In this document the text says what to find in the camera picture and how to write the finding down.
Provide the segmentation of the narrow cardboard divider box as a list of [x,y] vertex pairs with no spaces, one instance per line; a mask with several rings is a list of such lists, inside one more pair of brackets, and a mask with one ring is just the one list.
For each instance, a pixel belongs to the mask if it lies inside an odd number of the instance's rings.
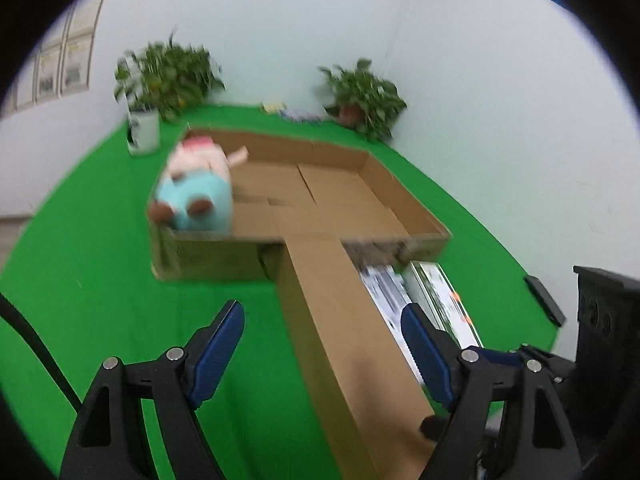
[[418,381],[342,243],[285,240],[276,283],[314,411],[345,479],[416,479],[433,445]]

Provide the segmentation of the white folding stand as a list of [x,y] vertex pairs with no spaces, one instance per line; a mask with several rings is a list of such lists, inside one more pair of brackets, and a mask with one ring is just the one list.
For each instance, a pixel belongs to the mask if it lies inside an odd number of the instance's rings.
[[392,266],[365,266],[359,271],[363,285],[378,308],[378,313],[394,337],[408,367],[421,387],[424,381],[401,331],[401,313],[411,299],[404,280]]

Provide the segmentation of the pink and blue plush toy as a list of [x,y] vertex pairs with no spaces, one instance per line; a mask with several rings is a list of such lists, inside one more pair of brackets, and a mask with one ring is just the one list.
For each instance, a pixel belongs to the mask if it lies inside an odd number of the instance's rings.
[[192,136],[177,144],[160,174],[146,216],[156,226],[176,231],[232,230],[231,169],[247,162],[248,149],[227,154],[209,136]]

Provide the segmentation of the black small flat device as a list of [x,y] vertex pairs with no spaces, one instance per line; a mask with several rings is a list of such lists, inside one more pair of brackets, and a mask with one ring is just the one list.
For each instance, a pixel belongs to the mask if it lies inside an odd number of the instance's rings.
[[525,275],[524,282],[548,320],[556,327],[562,327],[566,322],[566,316],[540,279],[533,275]]

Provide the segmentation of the white and green book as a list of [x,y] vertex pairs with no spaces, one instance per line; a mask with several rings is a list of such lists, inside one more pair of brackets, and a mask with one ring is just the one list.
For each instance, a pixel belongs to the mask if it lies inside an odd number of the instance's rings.
[[402,271],[402,279],[409,298],[421,307],[438,330],[448,333],[460,349],[484,347],[460,296],[439,264],[413,261]]

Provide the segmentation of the green table cloth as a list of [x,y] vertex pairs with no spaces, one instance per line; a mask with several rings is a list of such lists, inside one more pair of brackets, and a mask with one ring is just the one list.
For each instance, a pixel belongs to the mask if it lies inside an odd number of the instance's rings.
[[[206,107],[162,127],[163,145],[130,157],[118,125],[37,212],[1,273],[1,292],[28,319],[81,398],[108,356],[156,359],[208,324],[228,299],[246,326],[198,417],[229,479],[341,479],[300,376],[270,281],[166,283],[151,271],[144,207],[184,126],[253,130],[370,151],[452,233],[440,256],[486,346],[550,350],[556,328],[524,271],[459,203],[384,144],[336,125],[303,125],[249,107]],[[22,338],[1,320],[1,392],[57,476],[75,411]]]

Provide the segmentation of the large flat cardboard box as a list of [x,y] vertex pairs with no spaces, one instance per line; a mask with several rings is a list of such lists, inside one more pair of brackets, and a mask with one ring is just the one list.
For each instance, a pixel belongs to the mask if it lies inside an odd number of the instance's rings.
[[227,154],[244,146],[248,159],[231,169],[229,235],[149,220],[151,266],[160,280],[260,280],[292,236],[334,237],[360,266],[434,260],[450,239],[446,226],[366,151],[209,128],[186,129],[177,144],[192,136],[209,136]]

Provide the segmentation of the plant in brown pot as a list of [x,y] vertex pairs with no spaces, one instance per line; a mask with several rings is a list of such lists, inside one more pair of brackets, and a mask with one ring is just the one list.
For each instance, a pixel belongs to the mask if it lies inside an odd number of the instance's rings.
[[368,58],[358,58],[352,70],[319,66],[332,96],[332,103],[324,110],[334,122],[368,141],[388,142],[407,103],[390,80],[371,72],[371,65]]

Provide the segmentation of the colourful small packet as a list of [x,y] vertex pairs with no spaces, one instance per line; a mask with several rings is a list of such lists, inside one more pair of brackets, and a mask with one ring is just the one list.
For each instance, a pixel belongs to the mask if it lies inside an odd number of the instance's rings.
[[289,110],[288,108],[279,110],[278,115],[288,122],[298,122],[299,124],[320,124],[320,122],[324,121],[321,115],[300,112],[299,110]]

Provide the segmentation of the plant in white pot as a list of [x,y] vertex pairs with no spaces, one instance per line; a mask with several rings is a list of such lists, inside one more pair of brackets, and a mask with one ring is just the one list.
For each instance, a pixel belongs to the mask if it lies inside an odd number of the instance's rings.
[[126,143],[132,156],[160,147],[160,125],[224,90],[220,66],[206,47],[183,46],[174,38],[127,50],[114,70],[114,100],[127,107]]

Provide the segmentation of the yellow small item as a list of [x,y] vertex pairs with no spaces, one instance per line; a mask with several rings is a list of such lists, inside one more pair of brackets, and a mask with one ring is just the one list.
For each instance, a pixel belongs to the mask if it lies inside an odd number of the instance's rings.
[[286,106],[283,103],[262,104],[262,111],[268,115],[280,114],[284,110],[286,110]]

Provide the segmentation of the framed certificates on wall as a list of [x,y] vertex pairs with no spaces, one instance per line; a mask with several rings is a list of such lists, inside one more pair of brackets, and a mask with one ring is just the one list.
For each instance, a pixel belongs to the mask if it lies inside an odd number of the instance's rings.
[[104,0],[76,0],[54,22],[17,73],[1,117],[89,89]]

